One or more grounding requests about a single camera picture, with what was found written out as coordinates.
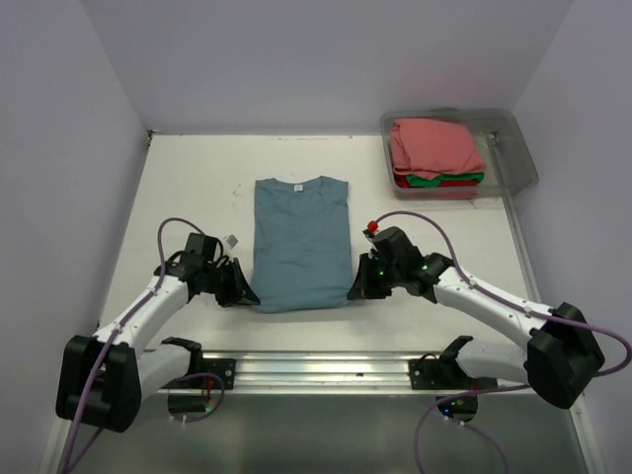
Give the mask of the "blue t-shirt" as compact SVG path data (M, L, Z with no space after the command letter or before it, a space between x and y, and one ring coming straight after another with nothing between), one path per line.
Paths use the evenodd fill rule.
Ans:
M354 281L349 184L256 182L251 286L264 314L347 304Z

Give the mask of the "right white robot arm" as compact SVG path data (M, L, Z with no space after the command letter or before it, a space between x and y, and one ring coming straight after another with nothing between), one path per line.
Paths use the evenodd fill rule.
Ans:
M363 234L372 248L359 257L349 300L385 299L400 287L506 337L493 344L459 336L436 355L411 359L413 388L488 389L508 381L569 409L601 370L603 352L577 307L563 303L551 308L479 283L454 259L422 254L398 227L378 230L371 222Z

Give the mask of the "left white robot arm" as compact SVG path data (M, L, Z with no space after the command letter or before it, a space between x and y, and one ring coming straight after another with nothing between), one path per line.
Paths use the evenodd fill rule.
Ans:
M158 349L147 348L173 316L203 293L223 308L259 304L239 261L222 250L219 239L190 234L185 248L156 268L144 294L121 315L93 335L67 343L55 403L59 418L122 433L141 403L171 383L191 388L209 378L214 387L223 386L219 375L206 371L199 343L169 337Z

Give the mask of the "folded pink t-shirt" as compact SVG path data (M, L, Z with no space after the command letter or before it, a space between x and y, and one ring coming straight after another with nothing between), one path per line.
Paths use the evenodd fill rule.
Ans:
M469 129L430 118L398 118L390 130L393 172L426 181L485 173L487 165Z

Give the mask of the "clear plastic bin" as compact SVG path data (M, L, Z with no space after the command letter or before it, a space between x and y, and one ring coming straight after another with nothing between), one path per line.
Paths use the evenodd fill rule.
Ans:
M386 113L380 131L400 199L512 197L538 182L517 120L503 109Z

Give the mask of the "aluminium mounting rail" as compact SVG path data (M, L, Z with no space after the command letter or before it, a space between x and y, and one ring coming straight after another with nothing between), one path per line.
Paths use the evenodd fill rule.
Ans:
M514 352L505 346L465 346L463 349L445 350L439 355L421 357L454 360L473 378L491 377L498 380L525 384L553 405L565 407L583 390L583 379L561 355L548 356L539 351L527 354ZM234 386L308 386L319 385L375 385L411 387L408 360L393 357L358 356L354 359L315 357L289 357L287 355L245 355L236 359ZM422 390L447 392L457 390Z

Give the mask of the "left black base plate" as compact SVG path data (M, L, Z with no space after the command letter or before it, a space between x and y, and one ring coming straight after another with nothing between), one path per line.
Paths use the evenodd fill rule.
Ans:
M219 389L219 380L225 390L232 390L236 374L234 358L203 358L194 370L159 386L160 389L213 390Z

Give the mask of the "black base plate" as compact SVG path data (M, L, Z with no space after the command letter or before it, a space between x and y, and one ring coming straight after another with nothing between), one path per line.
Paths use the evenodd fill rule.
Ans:
M213 390L219 389L219 380L225 390L232 390L236 374L234 358L203 358L194 370L159 386L160 389Z
M478 390L498 386L496 378L473 378L454 360L433 357L409 359L408 375L413 390Z

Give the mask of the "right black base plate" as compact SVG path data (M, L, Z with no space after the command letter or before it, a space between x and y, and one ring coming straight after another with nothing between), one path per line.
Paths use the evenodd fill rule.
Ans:
M408 375L413 390L478 390L498 386L496 378L473 378L454 360L433 357L409 359Z

